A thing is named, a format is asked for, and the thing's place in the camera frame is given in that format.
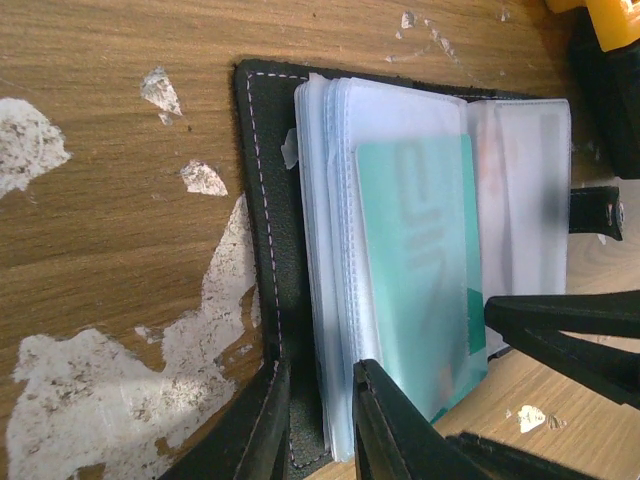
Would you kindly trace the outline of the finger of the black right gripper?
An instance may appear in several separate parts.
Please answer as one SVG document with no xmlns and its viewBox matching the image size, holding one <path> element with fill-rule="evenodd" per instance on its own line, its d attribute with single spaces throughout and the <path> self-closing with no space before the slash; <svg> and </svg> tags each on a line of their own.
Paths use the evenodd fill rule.
<svg viewBox="0 0 640 480">
<path fill-rule="evenodd" d="M 593 476 L 469 432 L 446 440 L 492 479 L 594 480 Z"/>
<path fill-rule="evenodd" d="M 637 339 L 637 293 L 494 296 L 484 317 L 511 347 L 617 404 L 639 406 L 639 355 L 574 336 Z"/>
</svg>

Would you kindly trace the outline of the black leather card holder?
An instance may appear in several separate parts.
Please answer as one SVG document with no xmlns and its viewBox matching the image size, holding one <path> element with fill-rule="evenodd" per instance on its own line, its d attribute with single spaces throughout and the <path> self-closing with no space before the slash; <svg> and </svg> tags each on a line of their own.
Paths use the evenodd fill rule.
<svg viewBox="0 0 640 480">
<path fill-rule="evenodd" d="M 571 235 L 622 236 L 618 189 L 571 185 L 564 99 L 259 59 L 234 87 L 293 478 L 353 457 L 357 361 L 434 421 L 509 345 L 491 297 L 563 294 Z"/>
</svg>

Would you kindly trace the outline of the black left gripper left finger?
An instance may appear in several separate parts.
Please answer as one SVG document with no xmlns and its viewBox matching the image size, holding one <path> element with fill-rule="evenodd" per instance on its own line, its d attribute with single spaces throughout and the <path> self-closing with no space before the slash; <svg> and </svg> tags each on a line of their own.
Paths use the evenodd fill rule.
<svg viewBox="0 0 640 480">
<path fill-rule="evenodd" d="M 289 405 L 289 366 L 262 366 L 209 434 L 164 477 L 286 479 Z"/>
</svg>

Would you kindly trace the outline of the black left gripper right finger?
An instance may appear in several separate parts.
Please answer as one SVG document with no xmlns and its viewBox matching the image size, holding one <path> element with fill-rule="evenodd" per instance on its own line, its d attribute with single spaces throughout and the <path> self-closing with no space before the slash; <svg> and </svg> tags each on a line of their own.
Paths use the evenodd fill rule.
<svg viewBox="0 0 640 480">
<path fill-rule="evenodd" d="M 358 479 L 487 479 L 431 426 L 372 359 L 353 365 L 352 416 Z"/>
</svg>

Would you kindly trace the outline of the white pink vip card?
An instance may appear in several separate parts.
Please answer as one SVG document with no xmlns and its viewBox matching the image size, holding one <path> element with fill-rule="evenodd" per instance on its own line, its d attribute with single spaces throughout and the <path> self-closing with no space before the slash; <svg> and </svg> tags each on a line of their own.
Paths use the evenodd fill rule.
<svg viewBox="0 0 640 480">
<path fill-rule="evenodd" d="M 571 112 L 565 99 L 470 105 L 483 293 L 566 290 Z"/>
</svg>

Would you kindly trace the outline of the teal vip card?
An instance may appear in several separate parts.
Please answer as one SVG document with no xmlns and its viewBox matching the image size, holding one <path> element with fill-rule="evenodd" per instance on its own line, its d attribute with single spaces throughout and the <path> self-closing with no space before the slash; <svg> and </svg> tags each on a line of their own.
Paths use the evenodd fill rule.
<svg viewBox="0 0 640 480">
<path fill-rule="evenodd" d="M 471 140 L 364 144 L 357 166 L 381 364 L 435 421 L 488 370 Z"/>
</svg>

